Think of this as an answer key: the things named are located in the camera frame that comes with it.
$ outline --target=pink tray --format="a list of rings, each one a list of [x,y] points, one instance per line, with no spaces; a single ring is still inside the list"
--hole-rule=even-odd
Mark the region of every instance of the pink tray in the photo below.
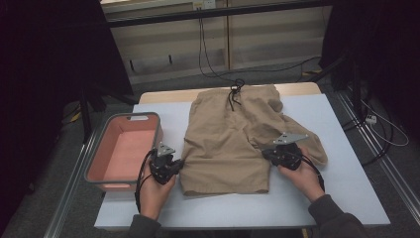
[[[102,190],[136,190],[145,155],[163,137],[154,112],[117,114],[108,119],[85,179]]]

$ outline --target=human hand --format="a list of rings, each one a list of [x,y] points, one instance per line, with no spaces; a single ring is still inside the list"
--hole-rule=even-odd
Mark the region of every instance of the human hand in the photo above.
[[[158,220],[160,210],[169,197],[169,193],[175,185],[175,176],[165,185],[158,183],[152,176],[149,167],[150,160],[146,161],[144,179],[146,179],[140,189],[140,214]]]
[[[305,157],[309,158],[308,150],[306,148],[302,147],[299,149]],[[300,167],[297,168],[296,171],[292,171],[282,166],[277,166],[277,169],[281,174],[288,177],[311,202],[325,194],[319,184],[318,176],[316,175],[314,169],[308,164],[301,163]]]

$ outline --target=black controller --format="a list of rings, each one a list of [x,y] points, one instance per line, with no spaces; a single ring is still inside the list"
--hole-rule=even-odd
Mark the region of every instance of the black controller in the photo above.
[[[314,166],[314,164],[302,154],[302,151],[297,147],[296,143],[290,143],[287,145],[276,145],[275,149],[265,149],[262,150],[262,156],[271,161],[274,166],[283,166],[292,171],[296,171],[300,167],[300,164],[305,162],[312,169],[314,169],[316,175],[318,176],[318,181],[321,188],[325,191],[324,179],[321,176],[321,173]]]
[[[174,175],[178,175],[184,161],[173,161],[173,155],[158,155],[158,151],[151,154],[149,166],[155,180],[160,184],[166,184]]]
[[[184,161],[177,160],[173,161],[173,153],[175,150],[160,143],[157,148],[151,149],[145,156],[142,166],[139,171],[139,177],[137,178],[136,192],[134,196],[136,198],[136,205],[140,212],[140,190],[146,179],[153,176],[155,180],[164,185],[167,184],[172,176],[178,175],[182,169]],[[150,158],[149,168],[151,169],[151,175],[144,178],[144,171],[146,161]]]
[[[296,143],[277,145],[275,149],[265,149],[262,151],[262,155],[266,160],[271,161],[274,166],[283,166],[293,171],[299,168],[303,157]]]

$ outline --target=sleeve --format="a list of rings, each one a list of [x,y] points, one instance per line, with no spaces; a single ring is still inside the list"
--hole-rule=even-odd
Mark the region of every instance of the sleeve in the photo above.
[[[331,195],[318,198],[309,206],[320,231],[320,237],[368,237],[362,223],[356,216],[345,213],[333,201]]]
[[[128,232],[130,238],[153,238],[160,229],[160,224],[146,216],[134,215]]]

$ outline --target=beige cloth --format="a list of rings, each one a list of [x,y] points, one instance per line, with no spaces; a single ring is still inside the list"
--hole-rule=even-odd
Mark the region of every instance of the beige cloth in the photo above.
[[[319,138],[279,113],[282,103],[273,85],[242,87],[229,103],[230,89],[210,89],[191,104],[180,181],[185,195],[268,192],[270,162],[262,145],[282,133],[307,134],[297,144],[308,148],[317,165],[327,163]]]

